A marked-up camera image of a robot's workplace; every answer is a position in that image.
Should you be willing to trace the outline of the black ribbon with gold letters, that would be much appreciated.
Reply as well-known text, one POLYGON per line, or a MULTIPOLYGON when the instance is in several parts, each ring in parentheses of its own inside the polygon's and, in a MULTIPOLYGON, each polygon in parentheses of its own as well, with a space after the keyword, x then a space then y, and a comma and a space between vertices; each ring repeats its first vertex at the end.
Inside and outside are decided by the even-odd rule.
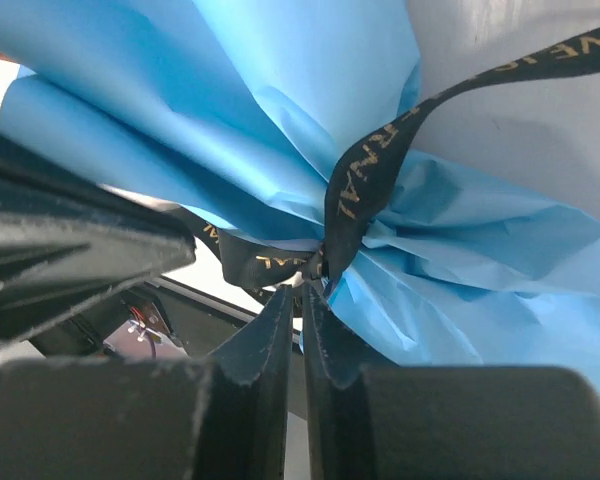
POLYGON ((284 250, 222 231, 183 208, 169 210, 220 261, 226 282, 266 303, 270 288, 337 282, 353 261, 372 218, 389 203, 405 156, 427 117, 479 88, 600 73, 600 27, 470 77, 367 134, 337 162, 324 199, 325 238, 314 251, 284 250))

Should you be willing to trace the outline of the blue wrapping paper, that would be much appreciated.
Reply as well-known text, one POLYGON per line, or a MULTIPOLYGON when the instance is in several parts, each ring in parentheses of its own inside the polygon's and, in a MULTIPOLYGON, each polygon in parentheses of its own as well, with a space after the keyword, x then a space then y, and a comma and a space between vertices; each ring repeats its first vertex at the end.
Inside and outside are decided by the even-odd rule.
MULTIPOLYGON (((424 100, 600 27, 533 24, 490 58, 457 1, 0 1, 25 72, 0 132, 98 185, 238 238, 314 251, 342 155, 424 100)), ((554 365, 600 394, 600 73, 494 85, 436 108, 339 280, 336 317, 407 365, 554 365)))

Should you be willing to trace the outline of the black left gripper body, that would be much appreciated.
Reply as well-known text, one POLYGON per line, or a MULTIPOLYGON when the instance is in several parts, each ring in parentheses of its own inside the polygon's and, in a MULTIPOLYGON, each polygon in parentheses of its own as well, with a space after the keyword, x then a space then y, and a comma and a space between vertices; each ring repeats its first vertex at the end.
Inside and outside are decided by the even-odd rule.
POLYGON ((194 260, 179 220, 0 134, 0 348, 194 260))

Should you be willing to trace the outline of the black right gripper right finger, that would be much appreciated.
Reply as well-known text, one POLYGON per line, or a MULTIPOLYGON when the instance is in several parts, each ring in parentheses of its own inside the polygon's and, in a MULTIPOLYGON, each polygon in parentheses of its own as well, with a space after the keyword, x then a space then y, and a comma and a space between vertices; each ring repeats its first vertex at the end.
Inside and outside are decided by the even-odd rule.
POLYGON ((556 367, 400 367, 303 294, 315 479, 600 479, 600 398, 556 367))

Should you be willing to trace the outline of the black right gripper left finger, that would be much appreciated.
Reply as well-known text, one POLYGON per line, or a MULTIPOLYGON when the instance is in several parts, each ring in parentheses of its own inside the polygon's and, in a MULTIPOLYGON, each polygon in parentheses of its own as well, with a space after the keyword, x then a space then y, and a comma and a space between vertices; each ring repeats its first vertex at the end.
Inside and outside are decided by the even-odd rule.
POLYGON ((0 367, 0 479, 280 479, 291 291, 202 360, 0 367))

